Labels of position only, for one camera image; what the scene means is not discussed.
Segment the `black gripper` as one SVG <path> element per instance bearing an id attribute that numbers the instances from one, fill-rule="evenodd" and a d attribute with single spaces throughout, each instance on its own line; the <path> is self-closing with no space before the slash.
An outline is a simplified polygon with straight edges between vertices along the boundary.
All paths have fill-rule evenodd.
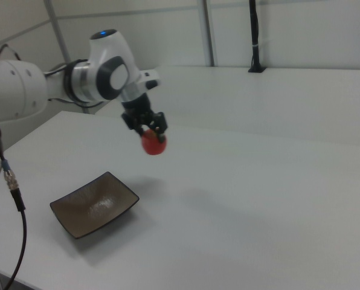
<path id="1" fill-rule="evenodd" d="M 159 142 L 167 141 L 165 132 L 168 128 L 165 114 L 163 112 L 153 113 L 150 100 L 146 93 L 132 101 L 121 103 L 124 112 L 121 117 L 126 126 L 135 131 L 140 137 L 144 134 L 142 124 L 149 124 L 149 128 L 156 133 Z"/>

